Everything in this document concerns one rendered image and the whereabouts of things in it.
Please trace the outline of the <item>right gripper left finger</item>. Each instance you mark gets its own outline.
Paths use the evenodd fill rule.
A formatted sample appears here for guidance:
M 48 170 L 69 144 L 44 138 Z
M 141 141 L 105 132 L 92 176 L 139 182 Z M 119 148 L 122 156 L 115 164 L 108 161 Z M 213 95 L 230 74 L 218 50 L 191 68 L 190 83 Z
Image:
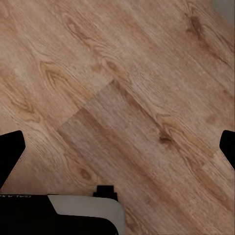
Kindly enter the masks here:
M 0 189 L 25 149 L 21 130 L 0 136 Z

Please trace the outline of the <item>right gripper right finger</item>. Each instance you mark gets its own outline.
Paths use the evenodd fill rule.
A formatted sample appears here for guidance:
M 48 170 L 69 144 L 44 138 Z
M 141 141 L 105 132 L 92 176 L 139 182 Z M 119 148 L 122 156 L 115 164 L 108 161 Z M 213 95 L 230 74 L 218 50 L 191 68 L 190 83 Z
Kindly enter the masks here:
M 224 130 L 219 147 L 235 170 L 235 132 Z

